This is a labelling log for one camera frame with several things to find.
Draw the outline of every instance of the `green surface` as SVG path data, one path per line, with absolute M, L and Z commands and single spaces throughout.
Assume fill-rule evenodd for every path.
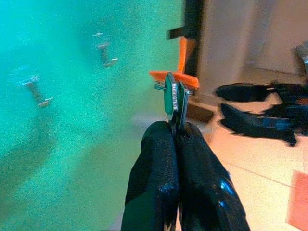
M 0 230 L 107 229 L 124 207 L 142 132 L 164 115 L 149 70 L 177 68 L 180 0 L 0 0 Z M 111 42 L 103 68 L 93 34 Z M 37 74 L 52 104 L 20 83 Z

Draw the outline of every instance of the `beige floor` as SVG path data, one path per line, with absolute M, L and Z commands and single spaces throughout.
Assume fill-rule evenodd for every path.
M 274 79 L 299 82 L 293 75 L 264 70 L 249 71 L 242 81 L 266 83 Z M 263 103 L 230 104 L 241 110 L 258 112 L 275 103 L 279 100 L 271 95 Z M 231 173 L 251 230 L 299 230 L 287 224 L 286 218 L 293 171 L 308 174 L 308 137 L 298 136 L 296 147 L 288 147 L 279 140 L 232 135 L 231 131 L 219 124 L 221 114 L 217 107 L 205 107 L 216 112 L 211 122 L 212 133 L 205 138 Z

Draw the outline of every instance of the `teal wall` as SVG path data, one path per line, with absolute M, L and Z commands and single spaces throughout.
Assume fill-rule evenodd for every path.
M 130 119 L 164 115 L 148 71 L 177 68 L 181 19 L 181 0 L 0 0 L 0 230 L 109 227 L 140 152 Z M 33 74 L 46 108 L 21 86 Z

